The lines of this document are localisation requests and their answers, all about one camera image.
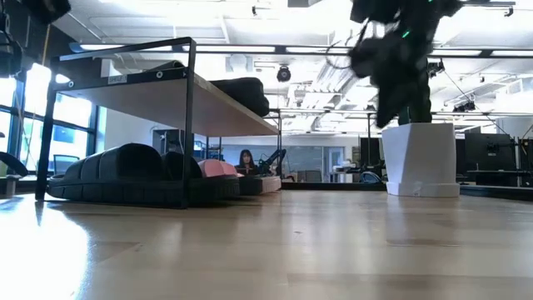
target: black bag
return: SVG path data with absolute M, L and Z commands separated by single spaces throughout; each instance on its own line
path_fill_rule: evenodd
M 148 71 L 161 71 L 169 68 L 183 68 L 183 64 L 172 61 L 162 64 Z M 212 85 L 225 92 L 246 108 L 250 109 L 259 117 L 265 117 L 269 111 L 269 102 L 263 91 L 263 83 L 255 77 L 243 77 L 237 79 L 215 80 Z

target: shelf leg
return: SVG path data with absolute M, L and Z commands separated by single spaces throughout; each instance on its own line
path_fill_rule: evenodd
M 58 57 L 54 57 L 51 59 L 50 70 L 52 71 L 52 77 L 48 85 L 47 109 L 44 115 L 44 122 L 42 125 L 41 154 L 39 156 L 39 165 L 37 167 L 37 186 L 35 187 L 35 199 L 38 201 L 44 200 L 44 194 L 47 190 L 48 163 L 50 157 L 50 143 L 52 142 L 53 130 L 53 109 L 56 104 L 57 95 L 55 90 L 55 78 L 57 74 L 58 64 Z
M 368 161 L 366 162 L 368 166 L 371 166 L 371 163 L 370 163 L 370 159 L 371 159 L 371 154 L 370 154 L 370 139 L 371 139 L 371 134 L 370 134 L 370 113 L 368 113 L 366 115 L 366 120 L 368 121 Z
M 222 160 L 222 137 L 218 138 L 218 160 Z
M 183 153 L 183 187 L 182 203 L 180 208 L 185 209 L 189 205 L 191 160 L 192 160 L 192 102 L 194 99 L 194 65 L 197 58 L 197 44 L 191 39 L 189 47 L 189 62 L 187 65 L 187 100 L 185 102 L 185 145 Z
M 206 159 L 209 159 L 209 137 L 206 137 Z
M 277 157 L 277 167 L 279 168 L 280 170 L 280 174 L 279 176 L 281 176 L 281 178 L 283 178 L 283 166 L 280 164 L 281 163 L 281 150 L 283 149 L 283 144 L 281 143 L 281 112 L 278 111 L 277 112 L 277 150 L 278 150 L 278 153 L 280 153 L 280 155 Z

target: window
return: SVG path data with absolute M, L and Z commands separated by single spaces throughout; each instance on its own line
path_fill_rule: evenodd
M 17 82 L 13 78 L 0 78 L 0 105 L 12 106 Z
M 32 120 L 31 118 L 25 118 L 24 132 L 25 134 L 22 136 L 20 160 L 22 163 L 26 164 L 26 168 L 29 171 L 36 171 L 39 155 L 41 153 L 42 122 Z M 87 132 L 54 125 L 52 131 L 52 144 L 50 145 L 50 162 L 48 163 L 48 171 L 53 171 L 54 154 L 72 155 L 78 158 L 85 158 L 87 156 L 87 137 Z
M 50 69 L 34 63 L 27 72 L 26 103 L 24 109 L 29 113 L 44 116 L 47 107 L 47 90 L 52 74 Z M 92 104 L 85 99 L 57 95 L 53 118 L 88 128 Z
M 3 136 L 4 136 L 4 137 L 0 137 L 0 151 L 2 152 L 7 152 L 10 125 L 11 125 L 11 115 L 7 112 L 0 112 L 0 133 L 3 133 Z

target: robotic arm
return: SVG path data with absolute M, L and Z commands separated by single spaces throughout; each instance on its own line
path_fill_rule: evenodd
M 363 40 L 365 24 L 349 54 L 355 74 L 379 88 L 379 128 L 407 108 L 412 122 L 431 122 L 427 54 L 441 18 L 461 7 L 459 0 L 353 0 L 352 21 L 394 26 L 382 38 Z
M 277 160 L 277 158 L 280 158 L 280 162 L 278 163 L 276 167 L 276 175 L 281 176 L 281 165 L 283 163 L 283 158 L 285 158 L 286 155 L 286 149 L 276 150 L 266 161 L 263 161 L 262 159 L 259 160 L 259 164 L 257 166 L 257 169 L 259 171 L 259 174 L 265 175 L 270 173 L 270 166 Z

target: long black hair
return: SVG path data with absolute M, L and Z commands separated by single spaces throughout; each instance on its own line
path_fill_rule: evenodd
M 244 160 L 242 159 L 244 157 L 244 154 L 247 154 L 250 157 L 250 168 L 255 168 L 256 164 L 253 162 L 252 153 L 248 149 L 244 149 L 241 151 L 241 156 L 239 157 L 239 166 L 244 167 Z

